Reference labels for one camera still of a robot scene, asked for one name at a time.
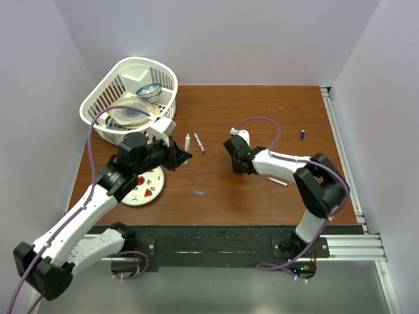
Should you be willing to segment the white green pen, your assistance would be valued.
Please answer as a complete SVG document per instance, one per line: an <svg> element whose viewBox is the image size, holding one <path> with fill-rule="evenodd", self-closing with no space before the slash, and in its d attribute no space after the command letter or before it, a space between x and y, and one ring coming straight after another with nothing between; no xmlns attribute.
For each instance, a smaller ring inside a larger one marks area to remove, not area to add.
<svg viewBox="0 0 419 314"><path fill-rule="evenodd" d="M186 136L185 136L185 150L186 150L187 152L189 152L189 151L190 151L190 143L191 143L191 137L190 137L190 134L188 133L188 134L186 134Z"/></svg>

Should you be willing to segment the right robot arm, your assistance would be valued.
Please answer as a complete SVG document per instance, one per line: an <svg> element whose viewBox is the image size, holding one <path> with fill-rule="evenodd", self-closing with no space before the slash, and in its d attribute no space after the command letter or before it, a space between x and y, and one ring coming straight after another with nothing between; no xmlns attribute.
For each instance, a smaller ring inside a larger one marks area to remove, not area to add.
<svg viewBox="0 0 419 314"><path fill-rule="evenodd" d="M301 221L289 239L278 247L290 258L308 256L315 249L319 231L350 198L350 189L330 159L291 156L268 148L251 148L239 134L231 135L223 146L235 173L282 178L295 183L305 206Z"/></svg>

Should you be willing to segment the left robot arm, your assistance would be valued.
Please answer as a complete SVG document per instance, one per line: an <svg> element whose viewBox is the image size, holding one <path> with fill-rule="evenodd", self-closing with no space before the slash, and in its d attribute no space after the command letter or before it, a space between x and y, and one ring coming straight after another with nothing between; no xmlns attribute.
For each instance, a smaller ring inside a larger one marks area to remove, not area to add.
<svg viewBox="0 0 419 314"><path fill-rule="evenodd" d="M83 197L62 219L32 244L19 243L13 250L21 282L28 283L43 298L55 300L69 287L76 271L111 254L130 256L134 236L121 225L106 230L91 249L78 249L79 240L136 186L137 178L159 166L176 170L192 154L162 134L148 144L142 133L129 133L117 153L97 175Z"/></svg>

